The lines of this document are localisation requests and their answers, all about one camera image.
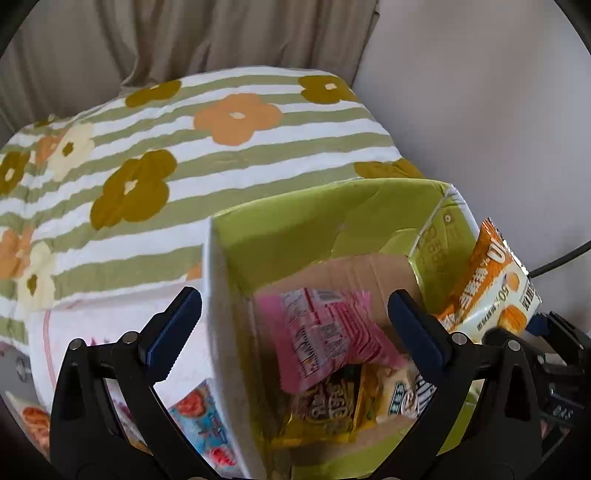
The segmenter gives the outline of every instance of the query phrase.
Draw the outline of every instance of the metal bolt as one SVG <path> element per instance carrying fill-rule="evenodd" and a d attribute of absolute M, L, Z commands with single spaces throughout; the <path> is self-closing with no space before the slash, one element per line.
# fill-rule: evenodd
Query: metal bolt
<path fill-rule="evenodd" d="M 123 343 L 133 343 L 138 339 L 138 335 L 138 332 L 127 332 L 124 333 L 121 339 L 123 340 Z"/>
<path fill-rule="evenodd" d="M 82 340 L 81 338 L 74 338 L 70 342 L 70 345 L 68 345 L 68 348 L 70 350 L 78 350 L 82 346 L 83 343 L 84 343 L 84 340 Z"/>
<path fill-rule="evenodd" d="M 452 341 L 453 343 L 456 343 L 458 345 L 464 345 L 468 341 L 468 339 L 466 338 L 466 335 L 464 335 L 463 333 L 456 332 L 452 335 Z"/>
<path fill-rule="evenodd" d="M 509 340 L 507 342 L 507 346 L 513 350 L 514 352 L 518 352 L 519 350 L 521 350 L 521 345 L 519 344 L 519 342 L 515 341 L 515 340 Z"/>

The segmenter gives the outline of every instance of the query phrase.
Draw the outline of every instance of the cardboard box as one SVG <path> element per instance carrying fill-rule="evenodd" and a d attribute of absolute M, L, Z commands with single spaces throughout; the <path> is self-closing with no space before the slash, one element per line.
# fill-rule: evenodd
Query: cardboard box
<path fill-rule="evenodd" d="M 406 288 L 437 312 L 462 274 L 477 234 L 456 189 L 416 179 L 330 184 L 257 200 L 213 219 L 204 256 L 204 309 L 218 408 L 245 476 L 365 476 L 407 428 L 400 425 L 401 433 L 386 423 L 360 433 L 357 444 L 326 444 L 324 452 L 314 445 L 291 455 L 271 449 L 280 420 L 272 413 L 281 406 L 281 394 L 268 395 L 280 392 L 277 360 L 252 309 L 255 292 L 301 286 L 370 289 L 375 320 L 403 350 L 385 315 L 390 292 Z M 277 380 L 270 376 L 273 370 Z"/>

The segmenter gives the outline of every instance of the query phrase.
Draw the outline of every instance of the pink snack package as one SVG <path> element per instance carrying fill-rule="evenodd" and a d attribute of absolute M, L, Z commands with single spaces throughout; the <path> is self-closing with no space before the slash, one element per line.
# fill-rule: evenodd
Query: pink snack package
<path fill-rule="evenodd" d="M 275 343 L 281 388 L 290 394 L 347 364 L 399 369 L 408 362 L 369 317 L 368 292 L 300 288 L 255 301 Z"/>

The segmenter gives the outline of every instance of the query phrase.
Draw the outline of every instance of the striped comforter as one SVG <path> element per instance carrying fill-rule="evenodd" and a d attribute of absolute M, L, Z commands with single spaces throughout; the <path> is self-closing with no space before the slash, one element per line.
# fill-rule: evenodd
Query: striped comforter
<path fill-rule="evenodd" d="M 0 340 L 26 349 L 33 311 L 198 277 L 220 210 L 396 176 L 398 159 L 345 83 L 311 70 L 198 74 L 23 128 L 0 150 Z"/>

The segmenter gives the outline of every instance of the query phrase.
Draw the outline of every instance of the orange snack bag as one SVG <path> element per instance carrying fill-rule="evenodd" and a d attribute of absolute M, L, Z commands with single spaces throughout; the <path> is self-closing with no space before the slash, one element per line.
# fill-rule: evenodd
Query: orange snack bag
<path fill-rule="evenodd" d="M 463 332 L 480 343 L 496 326 L 519 335 L 540 303 L 527 270 L 488 218 L 480 226 L 466 274 L 438 318 L 448 332 Z"/>

